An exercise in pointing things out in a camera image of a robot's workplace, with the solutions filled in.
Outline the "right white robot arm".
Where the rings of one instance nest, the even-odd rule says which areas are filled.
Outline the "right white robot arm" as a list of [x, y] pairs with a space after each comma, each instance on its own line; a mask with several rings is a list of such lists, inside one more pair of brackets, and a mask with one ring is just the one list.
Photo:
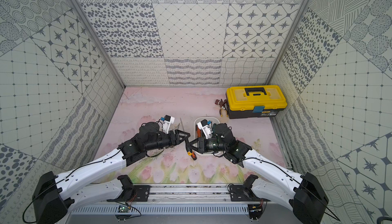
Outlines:
[[303, 224], [321, 223], [329, 199], [313, 174], [302, 175], [288, 170], [236, 139], [199, 137], [193, 141], [186, 140], [185, 143], [189, 152], [222, 152], [223, 157], [231, 163], [251, 170], [270, 182], [252, 182], [250, 192], [256, 197], [286, 207]]

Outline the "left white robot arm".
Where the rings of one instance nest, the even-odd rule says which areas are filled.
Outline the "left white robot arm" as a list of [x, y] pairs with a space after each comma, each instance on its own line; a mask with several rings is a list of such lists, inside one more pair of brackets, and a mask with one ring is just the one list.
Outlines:
[[86, 205], [135, 199], [137, 191], [127, 175], [101, 184], [94, 182], [144, 159], [148, 151], [177, 146], [189, 138], [187, 132], [163, 132], [158, 123], [144, 123], [131, 139], [103, 157], [65, 173], [43, 174], [32, 196], [35, 222], [54, 224], [68, 213]]

